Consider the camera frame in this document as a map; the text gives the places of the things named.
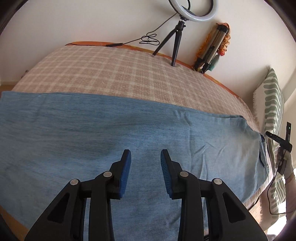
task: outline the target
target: blue garment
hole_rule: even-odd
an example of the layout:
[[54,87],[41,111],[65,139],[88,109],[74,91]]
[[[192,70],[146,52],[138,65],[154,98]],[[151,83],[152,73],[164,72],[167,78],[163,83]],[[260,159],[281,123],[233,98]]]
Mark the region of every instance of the blue garment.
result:
[[132,162],[125,195],[112,200],[116,240],[177,240],[181,201],[166,193],[162,149],[200,179],[221,178],[242,202],[267,179],[264,141],[239,115],[113,96],[3,92],[0,205],[31,228],[69,180],[95,178],[124,149]]

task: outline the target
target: green and white pillow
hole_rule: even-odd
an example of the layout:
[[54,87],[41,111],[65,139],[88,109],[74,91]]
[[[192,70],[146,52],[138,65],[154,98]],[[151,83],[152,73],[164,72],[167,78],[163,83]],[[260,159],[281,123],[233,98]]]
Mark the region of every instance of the green and white pillow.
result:
[[[279,144],[265,135],[266,131],[279,135],[283,121],[284,96],[279,87],[274,69],[270,69],[263,83],[253,93],[253,108],[260,132],[265,136],[270,154],[270,161],[275,173],[275,162]],[[278,213],[278,205],[285,201],[286,190],[280,174],[272,184],[269,193],[271,212]],[[276,222],[278,216],[273,216],[270,225]]]

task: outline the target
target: triangular cutout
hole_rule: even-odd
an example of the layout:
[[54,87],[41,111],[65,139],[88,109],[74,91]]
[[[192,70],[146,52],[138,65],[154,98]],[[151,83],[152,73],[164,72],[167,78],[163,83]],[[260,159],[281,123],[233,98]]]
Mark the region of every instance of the triangular cutout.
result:
[[223,193],[223,198],[230,223],[235,223],[246,219],[245,214],[240,210],[228,193]]
[[56,223],[62,223],[64,221],[69,197],[70,197],[69,193],[66,193],[62,197],[62,199],[58,202],[58,204],[54,207],[54,209],[48,215],[47,220],[53,221]]

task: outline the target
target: ring light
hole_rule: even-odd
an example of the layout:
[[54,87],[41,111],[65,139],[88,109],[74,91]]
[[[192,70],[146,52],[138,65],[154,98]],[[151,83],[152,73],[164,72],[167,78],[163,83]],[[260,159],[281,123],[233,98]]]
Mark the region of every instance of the ring light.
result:
[[187,20],[194,21],[194,22],[205,22],[213,18],[218,10],[218,0],[211,0],[211,8],[209,12],[204,16],[197,16],[189,9],[180,5],[177,0],[169,0],[170,4],[172,5],[173,9],[182,17],[186,18]]

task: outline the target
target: gloved hand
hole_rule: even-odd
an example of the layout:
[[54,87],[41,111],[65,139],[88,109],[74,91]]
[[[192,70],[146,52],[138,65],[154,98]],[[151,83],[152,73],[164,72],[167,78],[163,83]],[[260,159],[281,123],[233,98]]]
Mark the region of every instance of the gloved hand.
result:
[[284,177],[287,180],[291,176],[291,174],[293,173],[294,167],[293,167],[293,164],[292,164],[292,155],[291,155],[291,153],[284,150],[283,147],[278,148],[278,153],[277,153],[277,156],[276,156],[276,167],[279,166],[281,157],[283,156],[284,153],[285,153],[284,160],[287,160],[286,168],[284,170]]

